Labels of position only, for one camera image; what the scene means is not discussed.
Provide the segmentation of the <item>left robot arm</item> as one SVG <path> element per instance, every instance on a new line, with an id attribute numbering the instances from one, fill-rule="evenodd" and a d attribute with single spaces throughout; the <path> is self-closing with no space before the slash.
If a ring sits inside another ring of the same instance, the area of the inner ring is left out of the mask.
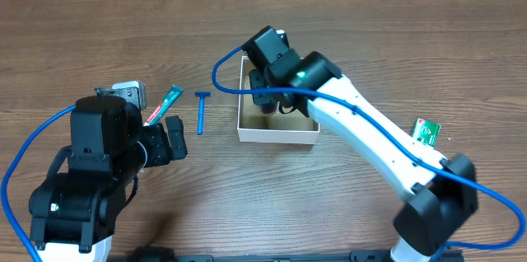
<path id="1" fill-rule="evenodd" d="M 43 261 L 105 261 L 139 172 L 186 158 L 184 125 L 171 116 L 146 126 L 124 98 L 88 96 L 73 107 L 70 129 L 70 145 L 30 197 L 30 240 Z"/>

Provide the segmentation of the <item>blue disposable razor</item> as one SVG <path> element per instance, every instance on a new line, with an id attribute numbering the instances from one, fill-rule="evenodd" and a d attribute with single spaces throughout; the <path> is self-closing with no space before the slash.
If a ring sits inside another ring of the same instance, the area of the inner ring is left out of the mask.
<path id="1" fill-rule="evenodd" d="M 202 135 L 204 125 L 205 99 L 210 97 L 211 93 L 209 91 L 196 91 L 194 95 L 199 98 L 197 134 Z"/>

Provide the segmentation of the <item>clear hand wash bottle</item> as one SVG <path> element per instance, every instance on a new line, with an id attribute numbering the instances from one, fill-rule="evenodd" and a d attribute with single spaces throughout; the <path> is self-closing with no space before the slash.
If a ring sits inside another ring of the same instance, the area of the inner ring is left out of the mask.
<path id="1" fill-rule="evenodd" d="M 277 112 L 277 108 L 277 102 L 269 102 L 259 106 L 259 109 L 264 115 L 274 115 Z"/>

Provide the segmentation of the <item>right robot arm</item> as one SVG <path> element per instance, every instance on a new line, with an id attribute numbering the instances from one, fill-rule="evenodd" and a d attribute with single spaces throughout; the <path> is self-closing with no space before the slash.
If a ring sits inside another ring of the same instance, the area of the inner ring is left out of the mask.
<path id="1" fill-rule="evenodd" d="M 475 189 L 418 165 L 475 180 L 474 164 L 459 154 L 447 159 L 373 107 L 341 70 L 318 52 L 304 58 L 283 34 L 266 26 L 242 45 L 263 79 L 264 88 L 289 88 L 273 93 L 343 138 L 387 180 L 404 206 L 394 219 L 399 241 L 393 261 L 431 261 L 478 208 Z"/>

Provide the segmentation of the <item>green Dettol soap bar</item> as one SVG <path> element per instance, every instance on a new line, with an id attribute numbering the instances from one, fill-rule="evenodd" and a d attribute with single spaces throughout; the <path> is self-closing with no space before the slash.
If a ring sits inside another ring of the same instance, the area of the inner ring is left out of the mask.
<path id="1" fill-rule="evenodd" d="M 418 142 L 434 147 L 441 131 L 441 126 L 430 120 L 417 118 L 413 127 L 412 137 Z"/>

